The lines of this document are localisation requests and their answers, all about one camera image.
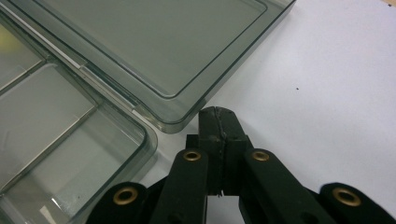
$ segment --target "white table surface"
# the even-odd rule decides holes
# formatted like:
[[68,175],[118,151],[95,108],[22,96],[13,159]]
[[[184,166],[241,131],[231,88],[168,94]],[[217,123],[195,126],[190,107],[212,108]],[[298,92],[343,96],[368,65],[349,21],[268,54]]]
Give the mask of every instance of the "white table surface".
[[[307,188],[341,182],[396,217],[396,7],[299,0],[206,106],[234,111],[255,147]],[[167,175],[195,118],[159,138],[141,183]],[[209,197],[207,223],[243,223],[236,197]]]

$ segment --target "container compartment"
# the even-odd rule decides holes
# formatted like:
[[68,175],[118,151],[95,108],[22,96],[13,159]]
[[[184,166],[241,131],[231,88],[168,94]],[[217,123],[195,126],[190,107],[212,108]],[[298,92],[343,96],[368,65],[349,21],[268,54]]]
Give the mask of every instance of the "container compartment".
[[10,32],[0,18],[0,92],[44,59]]
[[180,131],[293,0],[0,0],[161,131]]
[[0,210],[13,222],[83,216],[154,151],[142,126],[75,78],[48,63],[0,96]]

